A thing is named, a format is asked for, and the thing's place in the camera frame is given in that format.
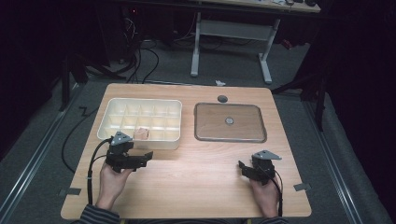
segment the wooden table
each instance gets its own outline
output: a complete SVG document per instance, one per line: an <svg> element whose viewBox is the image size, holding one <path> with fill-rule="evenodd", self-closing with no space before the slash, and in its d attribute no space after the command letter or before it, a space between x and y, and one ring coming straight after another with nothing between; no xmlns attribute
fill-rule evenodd
<svg viewBox="0 0 396 224"><path fill-rule="evenodd" d="M258 106L267 131L265 143L227 143L198 141L194 137L193 109L197 103L216 103L226 95L228 104ZM178 149L153 150L148 166L132 173L113 210L122 218L212 218L260 217L248 179L241 176L238 161L251 166L251 155L263 149L282 157L273 161L284 185L284 216L307 217L311 208L303 190L294 185L302 180L292 156L288 139L271 92L264 88L108 85L81 155L70 188L81 189L79 195L68 195L62 217L79 218L87 204L87 170L94 149L101 142L97 137L107 103L112 98L175 99L182 103L181 137ZM108 149L102 146L97 155ZM132 149L131 155L147 153ZM93 202L99 190L99 171L104 160L93 166Z"/></svg>

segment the gray carpet floor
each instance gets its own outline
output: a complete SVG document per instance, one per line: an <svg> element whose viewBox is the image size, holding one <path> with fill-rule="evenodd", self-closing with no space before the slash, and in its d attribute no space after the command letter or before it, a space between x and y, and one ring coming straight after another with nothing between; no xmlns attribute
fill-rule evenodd
<svg viewBox="0 0 396 224"><path fill-rule="evenodd" d="M309 49L309 45L298 46L287 50L279 45L273 45L268 57L268 64L273 76L273 84L263 82L256 49L260 42L248 43L243 47L235 44L203 44L198 77L191 77L191 46L188 42L179 43L172 48L148 42L144 48L155 46L159 58L158 67L150 75L147 82L172 82L191 85L216 85L216 80L226 83L226 86L264 87L274 89L292 81L302 58ZM148 50L141 50L142 63L138 70L138 79L142 80L156 64L154 54ZM112 69L122 65L114 64ZM19 203L11 209L7 223L71 223L71 220L61 218L64 196L59 195L62 189L67 189L73 174L64 166L61 150L64 140L73 127L81 121L81 106L87 107L87 113L99 106L106 86L109 83L122 82L107 77L90 75L90 81L80 87L81 93L74 99L65 114L60 129L55 133L49 145L48 153L34 173L33 179ZM288 91L275 95L276 106L284 125L290 147L296 160L304 183L311 186L307 196L312 207L310 217L290 217L291 223L351 223L348 218L339 192L334 186L326 158L323 154L322 143L318 138L316 127L312 125L311 116L306 105L300 101L298 91ZM34 155L48 127L59 115L61 106L61 85L53 90L53 97L43 105L32 117L14 147L0 163L1 191L0 202L4 202L18 180L24 167ZM76 168L82 149L85 146L95 114L85 119L70 135L65 145L65 159L68 164ZM332 150L338 168L349 189L354 204L357 207L363 223L391 223L391 220L377 199L370 180L363 172L356 159L351 145L348 143L342 125L332 108L331 99L326 98L326 109L323 117L324 136Z"/></svg>

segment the person's left hand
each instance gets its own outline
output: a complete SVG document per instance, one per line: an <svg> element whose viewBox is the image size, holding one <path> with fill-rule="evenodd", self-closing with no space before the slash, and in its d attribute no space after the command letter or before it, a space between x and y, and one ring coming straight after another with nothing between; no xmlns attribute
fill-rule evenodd
<svg viewBox="0 0 396 224"><path fill-rule="evenodd" d="M96 207L111 210L114 202L122 193L126 179L131 172L132 169L125 169L121 173L117 173L104 162L100 172L100 191Z"/></svg>

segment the white plastic tray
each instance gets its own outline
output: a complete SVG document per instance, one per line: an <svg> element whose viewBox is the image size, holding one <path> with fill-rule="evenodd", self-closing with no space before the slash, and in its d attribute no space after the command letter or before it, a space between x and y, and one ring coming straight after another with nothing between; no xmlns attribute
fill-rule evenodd
<svg viewBox="0 0 396 224"><path fill-rule="evenodd" d="M176 149L180 139L181 102L178 100L113 98L98 130L107 139L117 131L134 138L134 130L148 129L148 140L133 140L134 148Z"/></svg>

